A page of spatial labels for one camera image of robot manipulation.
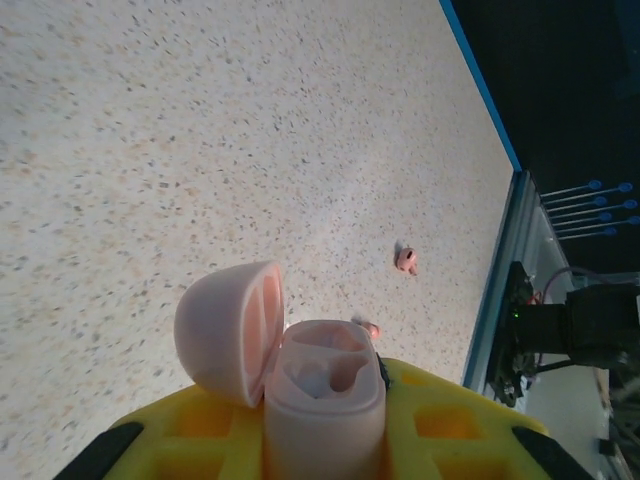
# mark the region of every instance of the speckled floor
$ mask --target speckled floor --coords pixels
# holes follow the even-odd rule
[[[176,303],[241,262],[282,264],[288,323],[360,314],[460,379],[511,168],[437,0],[3,0],[0,25],[2,478],[187,385]]]

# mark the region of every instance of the cable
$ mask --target cable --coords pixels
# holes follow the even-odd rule
[[[585,277],[593,278],[594,280],[597,280],[600,283],[604,283],[604,284],[610,284],[611,283],[611,282],[609,282],[609,280],[607,280],[605,277],[603,277],[599,273],[592,272],[591,270],[588,270],[586,268],[582,268],[582,267],[563,267],[563,268],[561,268],[559,270],[556,270],[554,272],[554,274],[551,275],[551,277],[547,281],[547,284],[542,289],[542,303],[543,304],[547,300],[547,295],[549,294],[549,289],[551,288],[551,285],[553,284],[553,282],[555,282],[558,279],[558,277],[560,277],[560,275],[562,275],[563,273],[568,273],[568,272],[579,273],[581,275],[584,275]]]
[[[529,300],[527,300],[527,305],[540,305],[542,303],[542,292],[536,292],[533,295],[531,295],[531,297],[529,297]]]
[[[571,367],[575,365],[573,360],[560,360],[559,362],[550,363],[548,365],[538,365],[536,367],[536,375],[539,373],[550,372],[552,370],[558,370],[560,368]]]

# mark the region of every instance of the yellow foam holder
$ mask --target yellow foam holder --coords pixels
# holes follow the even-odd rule
[[[545,427],[407,363],[384,359],[385,449],[379,480],[547,480],[511,429]],[[144,430],[107,480],[263,480],[263,407],[239,407],[188,387],[115,426]]]

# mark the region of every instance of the blue edge strip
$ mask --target blue edge strip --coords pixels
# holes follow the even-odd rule
[[[483,346],[486,345],[486,342],[493,342],[498,321],[499,307],[496,307],[493,303],[496,297],[502,298],[507,283],[508,271],[503,268],[503,259],[509,258],[513,254],[507,248],[507,236],[510,226],[515,221],[513,205],[523,194],[522,175],[522,173],[516,172],[511,180],[511,187],[499,228],[498,240],[491,258],[491,269],[487,275],[487,283],[478,308],[476,324],[469,342],[467,361],[462,372],[461,385],[478,393],[484,392],[486,374],[486,372],[479,369],[484,370],[487,368],[491,355],[491,350],[486,352],[486,348],[483,348]],[[482,351],[485,352],[486,358],[481,357],[483,355]]]
[[[509,210],[509,205],[511,203],[511,196],[514,193],[513,188],[514,188],[514,184],[516,183],[515,180],[517,178],[517,172],[522,172],[522,166],[518,161],[518,157],[516,156],[516,152],[513,148],[513,145],[511,144],[511,140],[507,135],[507,130],[504,128],[504,124],[502,123],[502,119],[500,118],[500,114],[498,113],[498,109],[496,108],[495,103],[493,103],[493,98],[491,98],[491,94],[489,93],[489,88],[487,87],[487,84],[484,81],[482,72],[480,72],[480,67],[478,66],[478,63],[476,62],[476,59],[473,56],[471,46],[469,45],[469,42],[467,41],[467,37],[465,36],[464,31],[462,30],[462,25],[460,24],[460,20],[458,19],[458,15],[456,14],[455,9],[453,8],[453,4],[451,3],[451,0],[440,0],[440,6],[444,11],[447,21],[449,22],[449,26],[451,27],[451,31],[453,32],[453,36],[458,42],[458,46],[460,47],[460,50],[465,59],[465,62],[467,63],[467,66],[469,67],[469,70],[471,72],[471,76],[473,77],[473,80],[476,82],[478,91],[480,92],[480,95],[484,100],[485,106],[487,107],[487,111],[489,112],[491,120],[493,121],[493,124],[496,128],[496,131],[498,132],[498,137],[500,138],[500,141],[502,142],[502,145],[507,153],[507,157],[509,158],[511,165],[513,166],[513,169],[516,172],[516,177],[514,177],[514,183],[511,186],[511,192],[507,200],[507,207],[506,207],[507,211],[505,211],[504,213],[502,225],[500,226],[498,243],[494,251],[491,271],[489,272],[487,285],[485,286],[485,292],[480,305],[480,311],[478,314],[478,318],[476,320],[475,331],[473,332],[473,337],[471,339],[470,350],[467,357],[467,364],[465,366],[463,376],[461,379],[462,380],[461,383],[463,386],[467,388],[471,388],[472,390],[479,389],[480,391],[482,391],[482,387],[480,385],[474,385],[474,383],[476,383],[474,381],[474,378],[476,377],[476,374],[477,374],[475,370],[478,367],[480,367],[480,365],[478,365],[478,355],[479,355],[478,342],[482,342],[484,340],[481,337],[485,337],[484,335],[485,330],[489,328],[489,325],[487,325],[487,323],[489,323],[487,316],[490,314],[490,312],[486,311],[488,308],[488,305],[487,305],[488,297],[495,295],[495,293],[499,291],[499,289],[504,288],[504,285],[498,285],[498,283],[500,283],[500,280],[506,281],[505,279],[497,278],[500,275],[498,275],[499,272],[496,271],[496,268],[498,267],[499,258],[504,254],[503,252],[504,245],[502,245],[503,237],[504,237],[504,229],[506,227],[506,224],[509,223],[507,217],[509,216],[508,210]]]
[[[507,157],[509,157],[509,161],[511,165],[513,165],[513,169],[516,172],[521,172],[522,167],[520,166],[520,162],[516,157],[516,151],[513,149],[513,145],[511,145],[511,140],[509,140],[509,136],[507,135],[507,131],[504,128],[502,123],[502,119],[500,118],[500,114],[498,113],[498,109],[493,103],[493,99],[491,98],[491,94],[489,93],[489,88],[482,77],[482,73],[480,72],[480,67],[478,67],[478,63],[476,62],[475,57],[473,56],[473,52],[471,51],[471,46],[467,41],[467,37],[462,30],[462,25],[460,25],[460,20],[458,20],[458,15],[456,14],[455,9],[453,8],[453,4],[451,0],[440,0],[440,6],[444,11],[447,20],[449,21],[449,26],[451,26],[451,30],[453,31],[453,36],[458,42],[458,46],[462,51],[462,55],[464,56],[465,61],[467,62],[467,66],[471,71],[471,75],[476,82],[476,86],[480,91],[480,95],[482,95],[482,99],[489,111],[489,115],[491,116],[491,120],[493,120],[493,124],[498,131],[498,136],[502,141],[502,145],[504,146],[505,151],[507,152]]]

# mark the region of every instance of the pink earbud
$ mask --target pink earbud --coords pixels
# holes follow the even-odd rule
[[[418,274],[418,255],[413,248],[403,248],[396,259],[396,268],[401,272]]]
[[[371,323],[371,322],[367,322],[366,320],[360,320],[355,318],[351,321],[356,325],[360,325],[367,332],[369,332],[369,335],[371,335],[372,340],[375,340],[380,336],[380,327],[378,327],[375,323]]]

